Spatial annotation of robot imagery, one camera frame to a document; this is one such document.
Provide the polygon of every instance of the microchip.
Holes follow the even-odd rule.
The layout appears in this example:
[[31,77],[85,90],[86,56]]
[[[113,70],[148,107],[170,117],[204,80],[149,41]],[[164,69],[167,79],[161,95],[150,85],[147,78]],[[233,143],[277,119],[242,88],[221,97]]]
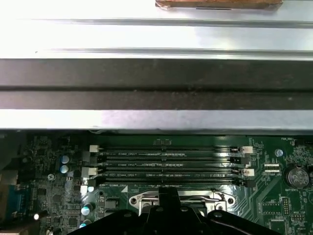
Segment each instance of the microchip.
[[71,226],[76,226],[77,225],[77,219],[76,218],[68,219],[68,224]]
[[75,171],[73,172],[73,177],[74,177],[74,178],[79,178],[80,175],[81,175],[81,172],[80,172],[79,170],[75,170]]
[[105,203],[104,202],[98,202],[99,207],[104,207]]
[[115,211],[106,210],[104,216],[109,216],[110,214],[115,213]]
[[99,217],[99,218],[103,218],[104,216],[105,216],[104,213],[102,213],[102,212],[98,213],[98,217]]
[[280,234],[286,234],[286,228],[285,228],[285,221],[271,221],[270,222],[270,229],[280,233]]
[[44,156],[45,155],[45,149],[38,149],[37,150],[37,156]]
[[262,204],[262,212],[264,215],[266,214],[281,214],[282,207],[280,203],[263,203]]
[[80,191],[80,185],[75,185],[75,186],[73,187],[73,189],[74,189],[74,191]]
[[98,162],[98,158],[97,157],[90,157],[90,163],[91,164],[96,164]]
[[256,184],[255,184],[255,181],[254,180],[246,180],[245,181],[245,187],[246,188],[253,188],[255,187]]
[[307,234],[307,230],[306,230],[306,229],[299,228],[297,234],[298,234],[298,235]]
[[45,189],[45,188],[39,188],[39,189],[37,189],[37,195],[46,195],[47,194],[47,189]]
[[69,142],[69,137],[61,137],[56,140],[58,146],[67,146]]
[[240,163],[243,165],[248,165],[251,162],[251,158],[246,157],[246,158],[240,158]]
[[162,141],[161,140],[155,140],[153,142],[153,145],[162,145]]
[[54,195],[54,196],[52,197],[52,200],[53,200],[54,202],[61,202],[62,198],[61,198],[60,195]]
[[88,180],[88,187],[97,187],[97,182],[95,179]]
[[117,200],[114,198],[112,199],[107,199],[105,202],[105,207],[106,209],[115,209],[117,204]]
[[82,161],[83,162],[90,162],[90,152],[89,151],[84,151],[82,152]]
[[53,222],[54,222],[54,223],[60,223],[60,222],[61,222],[61,219],[60,219],[60,218],[54,218],[54,219],[53,219]]

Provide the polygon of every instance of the reflective metal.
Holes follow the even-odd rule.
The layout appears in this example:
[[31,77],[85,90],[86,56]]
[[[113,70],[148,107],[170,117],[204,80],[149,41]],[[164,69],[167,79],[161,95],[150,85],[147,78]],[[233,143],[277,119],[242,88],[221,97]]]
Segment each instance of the reflective metal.
[[7,110],[0,109],[0,129],[80,129],[198,131],[227,134],[312,134],[312,110]]
[[312,9],[309,0],[286,0],[277,11],[164,10],[154,0],[9,1],[0,10],[0,58],[311,61]]
[[[213,210],[227,211],[227,207],[231,207],[235,202],[235,198],[231,195],[210,190],[178,190],[178,195],[182,203],[203,203],[207,213]],[[145,206],[158,205],[157,196],[157,190],[146,191],[132,196],[129,203],[139,210],[140,215]]]

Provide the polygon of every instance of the green circuit board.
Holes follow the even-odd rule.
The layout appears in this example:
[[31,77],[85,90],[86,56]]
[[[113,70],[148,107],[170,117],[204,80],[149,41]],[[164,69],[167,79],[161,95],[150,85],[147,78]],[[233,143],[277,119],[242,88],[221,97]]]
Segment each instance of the green circuit board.
[[[255,182],[254,187],[247,188],[232,184],[220,185],[218,181],[216,183],[199,183],[197,179],[210,177],[210,175],[206,175],[206,173],[198,174],[197,172],[194,175],[192,173],[181,175],[182,178],[186,176],[191,177],[196,183],[185,183],[182,179],[181,184],[169,183],[166,186],[177,187],[178,190],[214,189],[225,192],[235,197],[236,203],[228,208],[228,211],[231,213],[269,227],[281,234],[313,234],[313,187],[311,187],[310,175],[313,163],[312,149],[309,144],[299,145],[298,142],[297,138],[291,137],[97,136],[92,144],[98,144],[103,147],[114,146],[117,152],[121,152],[120,154],[125,154],[128,151],[119,150],[119,146],[120,149],[123,149],[124,146],[132,146],[134,149],[136,147],[151,147],[156,152],[160,148],[158,145],[162,145],[162,151],[176,146],[193,148],[194,152],[191,152],[193,153],[191,155],[194,155],[192,157],[195,158],[199,156],[196,153],[197,148],[209,146],[252,146],[253,153],[239,153],[239,155],[245,155],[245,157],[250,159],[248,168],[254,169],[254,176],[245,178],[253,180]],[[129,151],[127,156],[128,158],[134,157],[131,155],[131,151]],[[290,171],[291,175],[287,176],[286,172]],[[297,176],[299,182],[296,179],[295,182],[292,182],[293,185],[291,185],[290,182],[288,184],[288,180],[285,178],[294,176],[293,173],[296,175],[302,174],[302,177]],[[129,199],[133,195],[157,188],[158,186],[160,185],[144,183],[102,184],[97,190],[90,193],[90,199],[96,200],[95,203],[98,204],[94,214],[90,215],[95,217],[91,218],[91,220],[105,216],[106,211],[109,211],[108,214],[112,212],[112,209],[110,210],[110,208],[105,206],[108,198],[117,199],[114,210],[136,210],[129,202]]]
[[[65,235],[117,210],[138,212],[132,198],[140,193],[176,187],[230,195],[228,212],[281,234],[313,235],[312,143],[282,136],[29,133],[35,179],[28,211],[49,211],[40,235],[55,227]],[[103,182],[83,192],[98,178]],[[88,203],[93,209],[82,215]]]

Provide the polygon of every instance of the screw hole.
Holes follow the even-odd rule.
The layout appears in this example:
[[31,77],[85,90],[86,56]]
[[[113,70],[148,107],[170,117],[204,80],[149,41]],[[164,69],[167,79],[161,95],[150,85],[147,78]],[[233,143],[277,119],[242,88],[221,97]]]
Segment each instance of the screw hole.
[[234,199],[229,198],[229,199],[228,199],[228,203],[229,203],[229,204],[233,204],[233,203],[234,203]]
[[136,200],[135,198],[132,198],[132,199],[131,199],[131,203],[132,203],[132,204],[136,204],[136,203],[137,203],[137,200]]

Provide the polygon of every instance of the metal panel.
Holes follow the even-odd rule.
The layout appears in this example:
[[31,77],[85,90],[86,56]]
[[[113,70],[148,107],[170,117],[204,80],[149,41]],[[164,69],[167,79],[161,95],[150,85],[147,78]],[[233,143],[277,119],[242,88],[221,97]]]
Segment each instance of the metal panel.
[[163,10],[153,0],[1,4],[0,58],[313,60],[309,0],[277,11]]
[[141,91],[0,92],[0,109],[309,110],[313,94]]
[[0,110],[0,129],[217,132],[313,131],[313,111]]
[[15,59],[0,60],[0,91],[308,93],[312,74],[295,61]]

